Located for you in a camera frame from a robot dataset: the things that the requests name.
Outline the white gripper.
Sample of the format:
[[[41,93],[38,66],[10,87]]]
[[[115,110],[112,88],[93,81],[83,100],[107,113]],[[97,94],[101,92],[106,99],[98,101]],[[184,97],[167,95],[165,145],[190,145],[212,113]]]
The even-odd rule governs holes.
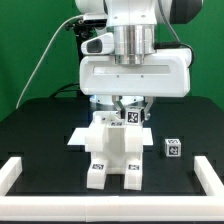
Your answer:
[[[183,97],[190,90],[188,48],[160,49],[147,55],[142,65],[119,65],[113,56],[86,56],[80,64],[80,87],[86,95],[111,95],[121,119],[121,96],[147,96],[144,119],[150,119],[153,97]]]

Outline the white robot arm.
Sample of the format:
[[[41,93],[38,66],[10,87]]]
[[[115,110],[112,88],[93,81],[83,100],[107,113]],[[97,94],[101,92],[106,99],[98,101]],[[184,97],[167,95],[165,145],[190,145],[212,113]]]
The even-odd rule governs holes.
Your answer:
[[[155,97],[183,97],[190,90],[190,46],[175,40],[157,43],[155,28],[187,24],[203,0],[75,0],[83,23],[97,36],[84,41],[80,87],[84,94],[108,96],[121,118],[136,117],[123,98],[142,97],[146,115]]]

